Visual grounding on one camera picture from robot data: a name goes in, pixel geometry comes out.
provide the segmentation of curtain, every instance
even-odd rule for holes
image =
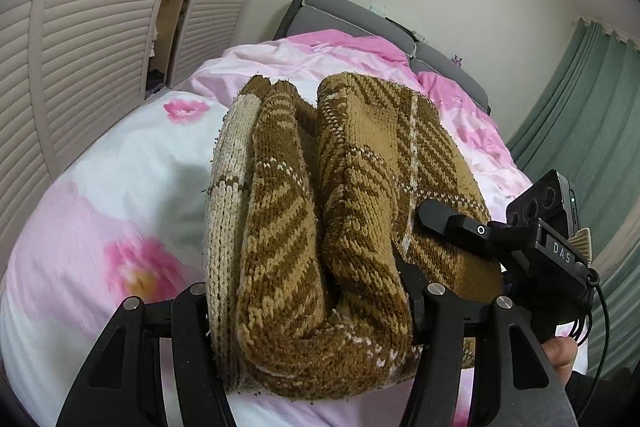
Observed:
[[[545,91],[508,144],[533,181],[557,169],[575,190],[580,225],[590,227],[594,267],[609,305],[604,375],[638,361],[640,330],[640,53],[633,42],[578,22]],[[596,303],[590,372],[604,345]]]
[[[640,194],[640,53],[578,22],[556,73],[508,143],[532,181],[549,169],[574,188],[597,256]]]

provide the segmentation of human hand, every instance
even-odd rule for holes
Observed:
[[[555,337],[542,344],[542,349],[562,385],[566,385],[578,356],[578,344],[571,337]]]

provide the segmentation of metal screw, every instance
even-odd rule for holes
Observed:
[[[204,282],[196,282],[190,288],[190,292],[192,295],[204,295],[205,287]]]
[[[135,310],[138,306],[140,305],[140,299],[138,299],[137,297],[129,297],[127,299],[125,299],[125,301],[122,304],[122,307],[126,310]]]
[[[427,286],[427,291],[431,295],[442,295],[444,292],[446,292],[446,288],[439,282],[432,282]]]
[[[503,310],[510,310],[513,308],[513,301],[505,295],[500,295],[497,299],[495,299],[495,303],[500,306]]]

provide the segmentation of white and pink bedsheet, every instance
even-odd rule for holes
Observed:
[[[102,136],[55,181],[22,231],[0,304],[0,347],[11,385],[39,425],[55,425],[79,368],[126,296],[172,298],[203,278],[202,191],[222,118],[249,77],[289,79],[315,103],[319,82],[342,71],[430,97],[494,219],[503,221],[507,204],[529,187],[491,118],[454,82],[413,74],[383,39],[330,30],[230,49],[205,62],[183,91],[147,103]],[[586,368],[584,349],[577,367]],[[181,425],[170,358],[162,371],[168,420]],[[455,426],[466,425],[472,380],[473,370],[463,371]],[[392,427],[410,386],[315,404],[266,393],[233,394],[229,402],[239,427]]]

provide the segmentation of gray headboard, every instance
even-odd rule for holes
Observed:
[[[353,37],[377,35],[406,54],[414,73],[434,71],[455,81],[476,105],[491,112],[486,92],[462,68],[438,50],[417,42],[409,30],[347,0],[293,0],[274,40],[320,30],[340,30]]]

